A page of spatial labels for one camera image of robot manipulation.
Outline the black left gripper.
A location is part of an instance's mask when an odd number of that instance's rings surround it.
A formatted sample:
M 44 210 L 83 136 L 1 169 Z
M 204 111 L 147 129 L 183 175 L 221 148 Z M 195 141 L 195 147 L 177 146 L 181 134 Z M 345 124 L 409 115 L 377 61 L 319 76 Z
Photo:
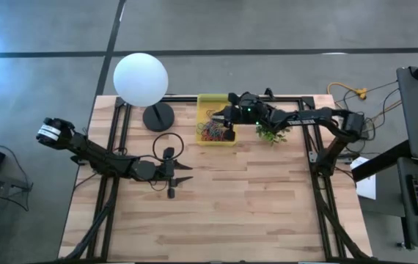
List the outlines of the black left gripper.
M 172 161 L 175 149 L 168 147 L 164 150 L 163 161 L 160 165 L 155 165 L 152 161 L 139 161 L 133 164 L 133 176 L 136 181 L 158 182 L 164 181 L 166 183 L 167 196 L 169 199 L 175 197 L 175 186 L 180 183 L 192 179 L 192 177 L 175 178 L 175 169 L 192 170 L 192 167 L 181 164 L 178 160 Z

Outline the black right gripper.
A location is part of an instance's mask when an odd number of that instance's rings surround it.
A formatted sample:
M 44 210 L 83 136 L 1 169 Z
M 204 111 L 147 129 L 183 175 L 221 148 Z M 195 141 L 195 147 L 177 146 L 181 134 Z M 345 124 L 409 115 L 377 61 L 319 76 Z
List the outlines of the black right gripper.
M 257 96 L 249 92 L 241 96 L 231 92 L 228 94 L 229 106 L 224 110 L 214 112 L 211 120 L 224 125 L 226 131 L 224 139 L 233 141 L 235 139 L 234 125 L 265 125 L 268 120 L 268 107 Z

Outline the red rubber band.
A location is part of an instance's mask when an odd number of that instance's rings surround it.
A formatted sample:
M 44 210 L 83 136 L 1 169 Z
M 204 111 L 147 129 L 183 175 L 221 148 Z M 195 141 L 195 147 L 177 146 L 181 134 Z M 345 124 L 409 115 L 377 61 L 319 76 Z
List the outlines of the red rubber band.
M 205 142 L 222 142 L 225 131 L 226 128 L 217 122 L 199 123 L 197 125 L 197 133 L 201 136 L 201 140 Z

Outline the yellow translucent plastic bin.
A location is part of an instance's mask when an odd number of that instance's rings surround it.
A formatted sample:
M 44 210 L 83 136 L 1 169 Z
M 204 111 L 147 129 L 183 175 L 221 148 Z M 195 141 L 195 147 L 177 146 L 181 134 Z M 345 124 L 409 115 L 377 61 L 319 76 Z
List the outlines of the yellow translucent plastic bin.
M 197 125 L 199 123 L 214 122 L 211 116 L 214 112 L 221 111 L 225 106 L 229 106 L 228 95 L 226 94 L 200 94 L 197 96 L 197 123 L 196 123 L 196 142 L 200 146 L 213 147 L 231 147 L 237 142 L 224 139 L 222 142 L 205 142 L 201 140 L 201 136 L 197 133 Z

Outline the green potted plant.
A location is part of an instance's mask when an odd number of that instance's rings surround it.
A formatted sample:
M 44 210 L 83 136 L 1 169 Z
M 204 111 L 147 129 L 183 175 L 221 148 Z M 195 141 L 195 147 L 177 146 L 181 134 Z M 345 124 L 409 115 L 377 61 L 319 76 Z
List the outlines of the green potted plant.
M 287 142 L 285 134 L 289 132 L 289 128 L 284 128 L 279 132 L 273 133 L 268 131 L 261 125 L 256 125 L 256 134 L 258 135 L 258 137 L 261 138 L 263 141 L 268 142 L 271 146 L 273 146 L 274 144 Z

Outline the white globe table lamp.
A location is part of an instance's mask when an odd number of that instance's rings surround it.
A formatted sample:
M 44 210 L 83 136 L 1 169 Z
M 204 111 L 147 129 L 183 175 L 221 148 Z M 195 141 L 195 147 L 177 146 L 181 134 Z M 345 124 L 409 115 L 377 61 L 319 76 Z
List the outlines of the white globe table lamp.
M 175 113 L 162 101 L 169 77 L 160 60 L 144 53 L 127 55 L 115 67 L 113 83 L 126 103 L 144 109 L 142 121 L 146 129 L 162 132 L 172 127 Z

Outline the white paper sheet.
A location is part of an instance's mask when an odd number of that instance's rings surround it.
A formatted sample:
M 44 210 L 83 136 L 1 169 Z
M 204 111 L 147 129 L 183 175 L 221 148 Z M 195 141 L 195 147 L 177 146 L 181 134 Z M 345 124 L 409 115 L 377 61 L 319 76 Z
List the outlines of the white paper sheet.
M 351 162 L 350 168 L 355 169 L 366 161 L 368 161 L 367 158 L 359 156 Z M 358 181 L 356 183 L 356 193 L 360 197 L 376 200 L 376 175 L 371 175 Z

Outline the black aluminium frame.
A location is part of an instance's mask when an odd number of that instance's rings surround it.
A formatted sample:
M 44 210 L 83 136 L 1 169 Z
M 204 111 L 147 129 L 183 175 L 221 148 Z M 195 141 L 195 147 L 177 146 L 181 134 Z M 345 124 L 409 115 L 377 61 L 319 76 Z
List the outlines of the black aluminium frame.
M 298 262 L 323 261 L 337 253 L 332 230 L 321 232 L 309 171 L 309 141 L 328 145 L 325 128 L 295 127 L 287 142 L 261 140 L 252 126 L 241 126 L 231 147 L 196 142 L 197 99 L 169 100 L 175 123 L 168 136 L 145 129 L 142 109 L 121 108 L 113 120 L 115 99 L 100 96 L 89 134 L 102 146 L 125 142 L 131 155 L 162 153 L 174 147 L 181 183 L 169 199 L 163 183 L 117 184 L 113 219 L 103 224 L 89 257 L 109 262 Z

